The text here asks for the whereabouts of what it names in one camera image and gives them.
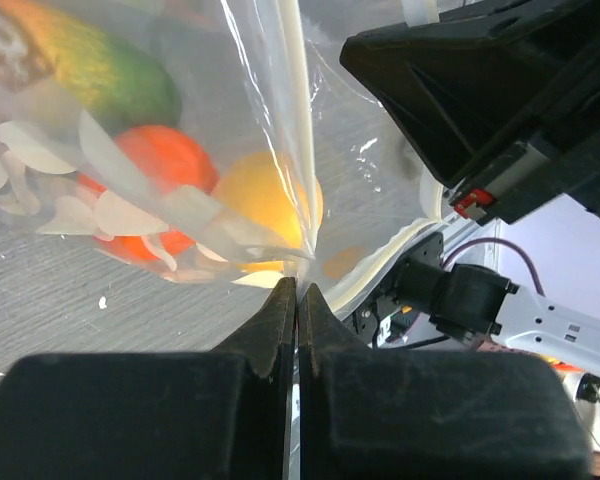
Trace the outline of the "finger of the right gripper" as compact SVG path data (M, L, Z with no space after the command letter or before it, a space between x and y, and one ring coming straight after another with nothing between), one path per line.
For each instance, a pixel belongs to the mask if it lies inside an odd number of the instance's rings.
M514 223L560 195L600 219L600 0L482 1L346 40L449 204Z

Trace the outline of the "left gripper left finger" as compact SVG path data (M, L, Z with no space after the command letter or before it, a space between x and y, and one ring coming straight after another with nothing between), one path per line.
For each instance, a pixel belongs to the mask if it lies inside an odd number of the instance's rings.
M206 352L46 353L0 381L0 479L284 479L296 283Z

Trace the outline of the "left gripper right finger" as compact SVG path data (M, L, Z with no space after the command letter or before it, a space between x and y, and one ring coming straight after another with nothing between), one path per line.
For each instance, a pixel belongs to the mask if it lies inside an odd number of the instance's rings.
M297 314L304 479L586 479L560 380L523 354L371 349L311 286Z

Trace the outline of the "yellow orange fruit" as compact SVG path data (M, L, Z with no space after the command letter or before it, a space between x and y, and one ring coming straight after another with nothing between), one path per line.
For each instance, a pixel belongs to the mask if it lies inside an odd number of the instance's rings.
M283 166L261 150L244 155L221 173L213 197L251 222L275 233L289 249L304 246L300 215L309 212L303 187L286 187Z

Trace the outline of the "orange tangerine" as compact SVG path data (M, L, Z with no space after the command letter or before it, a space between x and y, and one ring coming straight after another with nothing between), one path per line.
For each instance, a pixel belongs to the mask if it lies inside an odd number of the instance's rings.
M179 130L161 125L139 126L118 135L115 143L141 171L157 181L164 193L182 185L191 185L209 194L219 180L209 155ZM78 174L76 180L96 198L107 189L84 173ZM194 240L174 228L160 233L159 238L166 252L172 256L195 244ZM143 264L158 260L140 236L115 236L111 241L94 237L94 240L102 250L126 262Z

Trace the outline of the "clear zip top bag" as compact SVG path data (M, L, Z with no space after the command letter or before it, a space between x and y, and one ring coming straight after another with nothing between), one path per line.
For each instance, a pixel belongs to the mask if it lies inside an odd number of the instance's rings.
M218 174L269 151L301 186L304 246L191 185L169 193L55 80L0 86L0 221L73 236L180 284L317 284L331 309L359 306L417 237L443 220L442 186L385 108L340 65L345 40L403 16L401 1L37 1L128 41L161 63L182 99L181 131ZM98 198L84 173L106 187ZM195 241L177 256L159 234ZM140 236L133 264L94 237Z

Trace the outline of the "green orange mango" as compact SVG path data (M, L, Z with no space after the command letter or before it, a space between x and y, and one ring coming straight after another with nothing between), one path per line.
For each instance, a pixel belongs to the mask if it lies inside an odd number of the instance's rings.
M0 86L18 92L46 79L112 133L181 117L181 95L155 58L60 9L0 1Z

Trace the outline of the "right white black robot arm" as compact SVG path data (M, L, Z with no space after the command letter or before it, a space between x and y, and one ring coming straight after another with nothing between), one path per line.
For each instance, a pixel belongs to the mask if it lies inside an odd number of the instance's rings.
M463 218L514 223L566 194L600 219L600 1L482 1L360 32L340 62ZM483 334L600 378L600 319L483 267L403 254L369 298L413 306L459 341Z

